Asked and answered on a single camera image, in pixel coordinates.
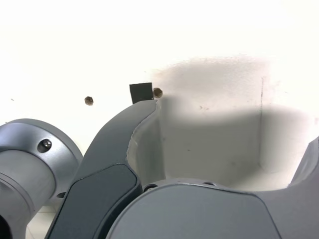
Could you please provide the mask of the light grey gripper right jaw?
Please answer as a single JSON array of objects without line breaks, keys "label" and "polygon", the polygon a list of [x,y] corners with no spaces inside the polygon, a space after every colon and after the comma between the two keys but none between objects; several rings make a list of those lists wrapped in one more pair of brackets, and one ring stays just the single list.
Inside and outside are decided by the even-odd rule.
[{"label": "light grey gripper right jaw", "polygon": [[243,192],[173,183],[131,202],[109,239],[316,239],[319,236],[319,141],[307,147],[284,189]]}]

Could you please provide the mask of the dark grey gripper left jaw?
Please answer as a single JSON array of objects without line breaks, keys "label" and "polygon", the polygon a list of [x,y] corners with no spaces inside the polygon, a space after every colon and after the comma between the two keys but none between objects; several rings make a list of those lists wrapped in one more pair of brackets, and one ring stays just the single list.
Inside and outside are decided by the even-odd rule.
[{"label": "dark grey gripper left jaw", "polygon": [[97,133],[47,233],[49,239],[104,239],[143,187],[165,178],[155,100],[126,108]]}]

